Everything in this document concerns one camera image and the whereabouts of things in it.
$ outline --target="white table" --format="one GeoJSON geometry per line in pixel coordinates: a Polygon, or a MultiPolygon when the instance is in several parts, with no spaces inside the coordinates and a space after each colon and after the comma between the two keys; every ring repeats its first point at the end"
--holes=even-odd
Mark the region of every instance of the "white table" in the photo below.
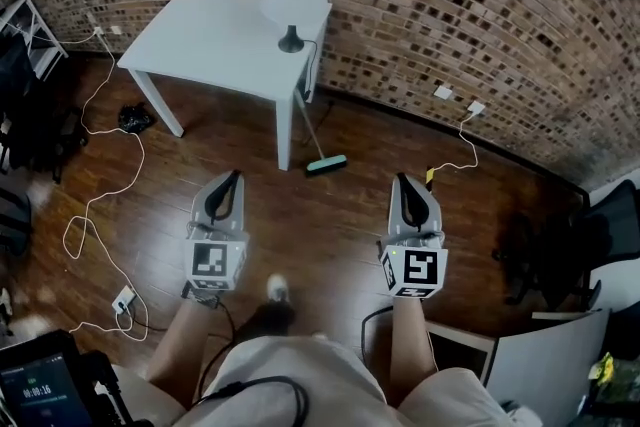
{"type": "MultiPolygon", "coordinates": [[[[286,27],[267,19],[260,0],[172,0],[140,33],[118,61],[131,73],[171,132],[184,130],[154,86],[149,73],[193,80],[272,100],[276,104],[278,167],[289,168],[293,94],[314,45],[287,54],[278,48],[286,27]]],[[[315,41],[311,70],[313,94],[326,16],[298,27],[302,39],[315,41]]]]}

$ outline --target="table leg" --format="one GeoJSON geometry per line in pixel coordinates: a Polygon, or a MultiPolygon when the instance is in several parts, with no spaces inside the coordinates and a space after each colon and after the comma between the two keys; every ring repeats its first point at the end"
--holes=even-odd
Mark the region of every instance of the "table leg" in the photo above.
{"type": "Polygon", "coordinates": [[[291,150],[291,113],[293,98],[276,102],[276,128],[278,132],[278,168],[289,169],[289,153],[291,150]]]}
{"type": "Polygon", "coordinates": [[[149,100],[149,103],[153,105],[153,108],[160,115],[162,121],[164,121],[169,127],[169,130],[173,132],[173,135],[175,135],[176,137],[182,137],[184,130],[180,126],[180,123],[178,123],[178,120],[173,115],[171,110],[169,110],[167,104],[160,96],[160,93],[156,89],[156,86],[154,86],[153,82],[151,82],[149,74],[144,71],[137,70],[129,70],[129,73],[131,73],[133,80],[135,80],[136,84],[138,84],[140,89],[142,89],[142,92],[147,97],[147,100],[149,100]]]}

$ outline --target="wooden floor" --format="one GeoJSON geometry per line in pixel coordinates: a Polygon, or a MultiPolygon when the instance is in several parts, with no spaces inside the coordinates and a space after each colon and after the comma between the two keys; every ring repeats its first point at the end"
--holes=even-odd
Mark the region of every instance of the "wooden floor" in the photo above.
{"type": "MultiPolygon", "coordinates": [[[[57,79],[80,84],[81,105],[105,78],[109,64],[71,59],[57,79]]],[[[156,84],[184,136],[174,137],[161,121],[146,130],[146,158],[136,184],[90,211],[114,260],[147,302],[151,325],[166,327],[180,302],[185,282],[180,248],[193,196],[213,177],[237,168],[246,179],[251,242],[239,287],[224,296],[236,322],[265,299],[267,276],[280,272],[289,280],[298,312],[295,333],[321,330],[358,348],[362,318],[390,302],[375,241],[386,231],[394,174],[422,177],[428,165],[472,162],[469,147],[455,137],[341,100],[319,137],[328,154],[346,154],[349,165],[307,179],[302,169],[317,155],[312,146],[301,145],[306,133],[297,114],[291,171],[285,173],[277,169],[270,103],[177,80],[158,78],[156,84]]],[[[116,68],[85,120],[94,130],[112,128],[123,104],[143,99],[128,73],[116,68]]],[[[316,98],[314,119],[326,102],[322,95],[316,98]]],[[[425,302],[425,311],[428,318],[457,328],[510,334],[523,329],[530,312],[542,303],[534,298],[520,307],[504,305],[502,270],[490,256],[503,220],[517,210],[542,218],[577,197],[490,152],[479,149],[478,156],[477,169],[437,173],[434,194],[442,207],[449,265],[444,290],[425,302]]],[[[69,219],[82,215],[88,200],[129,183],[139,159],[133,137],[101,135],[72,159],[61,185],[48,175],[25,175],[34,204],[34,234],[30,254],[15,271],[22,303],[18,316],[38,313],[63,329],[81,321],[115,327],[111,302],[125,280],[108,263],[93,233],[78,261],[67,256],[61,240],[69,219]]],[[[69,234],[74,250],[80,235],[78,223],[69,234]]],[[[216,315],[212,331],[227,333],[224,315],[216,315]]],[[[119,333],[88,327],[76,339],[84,349],[101,349],[112,361],[143,372],[160,336],[134,343],[119,333]]],[[[221,343],[212,338],[210,350],[221,343]]]]}

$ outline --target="brick wall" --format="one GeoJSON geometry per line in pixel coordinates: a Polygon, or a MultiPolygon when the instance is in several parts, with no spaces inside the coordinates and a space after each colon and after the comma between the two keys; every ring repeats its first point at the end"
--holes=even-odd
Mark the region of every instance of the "brick wall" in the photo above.
{"type": "MultiPolygon", "coordinates": [[[[62,40],[120,25],[123,51],[169,0],[34,1],[62,40]]],[[[586,187],[637,167],[638,0],[332,2],[321,83],[442,123],[479,99],[470,132],[586,187]]]]}

